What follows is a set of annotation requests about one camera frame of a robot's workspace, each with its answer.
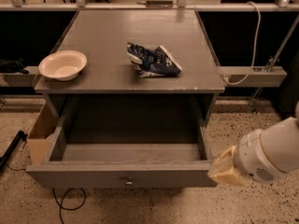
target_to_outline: floor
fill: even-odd
[[[0,155],[18,130],[29,133],[42,99],[6,99],[0,109]],[[259,101],[259,114],[250,112],[247,100],[220,99],[207,126],[207,140],[218,157],[242,135],[265,129],[280,121],[269,101]],[[30,165],[29,148],[19,143],[9,167]],[[64,223],[297,223],[299,222],[299,173],[270,184],[246,188],[218,185],[216,188],[186,189],[85,189],[86,201],[76,211],[62,210]],[[61,200],[66,189],[57,189]],[[83,202],[82,192],[74,189],[64,206]],[[59,206],[51,189],[40,187],[23,170],[7,167],[0,173],[0,223],[60,223]]]

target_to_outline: white cable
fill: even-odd
[[[237,82],[229,82],[229,81],[225,80],[225,78],[223,78],[224,82],[231,85],[231,86],[235,86],[235,85],[238,85],[238,84],[242,83],[250,75],[250,71],[251,71],[252,67],[254,66],[255,53],[256,53],[256,44],[257,44],[257,40],[258,40],[258,33],[259,33],[259,28],[260,28],[260,23],[261,23],[261,12],[260,12],[260,9],[256,6],[255,3],[249,1],[248,4],[255,7],[257,12],[258,12],[258,15],[259,15],[259,19],[258,19],[258,23],[257,23],[257,26],[256,26],[256,31],[255,31],[255,36],[254,36],[252,63],[251,63],[251,67],[250,67],[248,73],[241,80],[239,80]]]

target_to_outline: plastic wrapper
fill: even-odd
[[[176,76],[182,71],[178,62],[163,46],[152,50],[128,43],[127,54],[140,77]]]

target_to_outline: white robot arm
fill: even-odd
[[[208,176],[219,184],[246,186],[252,180],[266,184],[299,169],[299,103],[296,118],[243,136],[212,164]]]

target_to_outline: bowl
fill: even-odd
[[[44,77],[71,80],[86,66],[86,56],[75,50],[63,50],[45,57],[38,66]]]

